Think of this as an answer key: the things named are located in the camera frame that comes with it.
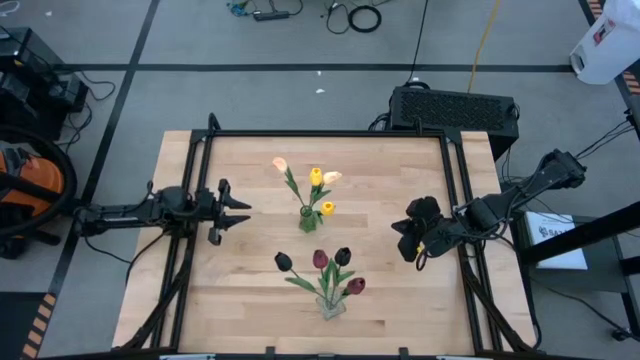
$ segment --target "white paper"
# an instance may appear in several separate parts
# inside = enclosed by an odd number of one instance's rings
[[[527,220],[529,237],[534,245],[575,228],[571,215],[527,211],[525,213],[525,219]],[[540,261],[537,267],[539,269],[587,270],[587,262],[584,259],[582,249],[576,249]]]

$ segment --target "wooden table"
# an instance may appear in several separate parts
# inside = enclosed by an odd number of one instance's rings
[[[156,189],[180,184],[189,137],[188,131],[165,133],[153,178]],[[463,139],[474,195],[499,192],[486,134],[465,133]],[[344,174],[329,186],[332,193],[326,198],[336,204],[336,214],[318,231],[304,234],[298,229],[300,204],[271,164],[275,156],[289,162],[303,194],[309,191],[312,167]],[[452,163],[458,176],[457,163]],[[206,239],[211,224],[200,225],[181,352],[264,353],[265,347],[275,346],[277,353],[297,354],[393,355],[399,347],[416,355],[473,354],[456,251],[430,259],[417,272],[401,258],[399,234],[390,228],[406,217],[411,200],[425,195],[436,197],[450,215],[437,139],[215,138],[207,186],[215,189],[220,178],[229,180],[236,199],[253,206],[242,211],[252,219],[224,233],[219,247]],[[459,181],[456,188],[464,203]],[[138,251],[159,233],[142,230]],[[126,342],[157,303],[168,244],[167,239],[151,248],[131,272],[114,345]],[[285,282],[273,257],[286,252],[297,272],[315,282],[313,251],[332,255],[343,246],[353,252],[348,268],[366,278],[367,288],[349,297],[346,313],[325,322],[315,296]],[[533,344],[513,251],[490,241],[486,258],[496,305],[523,340]],[[173,315],[170,309],[165,345]],[[484,312],[479,315],[484,320]],[[489,348],[487,333],[483,338]]]

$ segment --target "clear vase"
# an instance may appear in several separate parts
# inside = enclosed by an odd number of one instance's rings
[[[344,301],[341,300],[342,291],[338,291],[336,289],[335,294],[333,295],[333,302],[326,301],[325,298],[318,296],[316,298],[316,304],[320,307],[320,311],[322,312],[322,316],[326,321],[333,319],[334,317],[342,314],[347,311],[347,306],[344,304]]]
[[[316,231],[316,218],[313,216],[313,209],[309,206],[303,206],[300,209],[300,224],[298,227],[307,234]]]

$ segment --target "flower bouquet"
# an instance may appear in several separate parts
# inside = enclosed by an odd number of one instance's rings
[[[320,270],[318,284],[322,293],[318,292],[313,284],[301,278],[293,270],[293,263],[287,254],[279,252],[275,257],[275,261],[280,271],[291,271],[295,275],[295,277],[285,278],[285,281],[318,295],[316,304],[320,307],[325,320],[330,320],[347,311],[344,300],[349,295],[359,295],[366,285],[363,278],[355,278],[350,280],[342,291],[338,289],[341,282],[355,274],[355,271],[341,272],[342,267],[347,266],[351,261],[351,251],[347,247],[338,250],[331,260],[323,250],[316,250],[313,253],[313,266]]]
[[[313,168],[309,174],[309,180],[311,181],[311,194],[309,196],[309,204],[307,205],[300,196],[298,184],[296,184],[296,181],[293,179],[293,174],[291,173],[291,169],[289,168],[289,165],[287,165],[287,162],[283,158],[277,157],[273,159],[273,165],[285,175],[287,178],[285,183],[293,193],[296,194],[302,204],[302,207],[300,208],[300,223],[298,226],[305,233],[315,231],[317,223],[324,223],[322,216],[333,215],[336,207],[330,201],[324,202],[319,211],[313,210],[313,206],[331,192],[331,190],[324,190],[324,186],[340,179],[342,174],[337,171],[331,171],[322,175],[322,170]]]

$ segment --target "black box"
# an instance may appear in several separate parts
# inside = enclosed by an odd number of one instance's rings
[[[511,97],[397,87],[387,127],[486,131],[495,161],[518,139],[518,117]]]

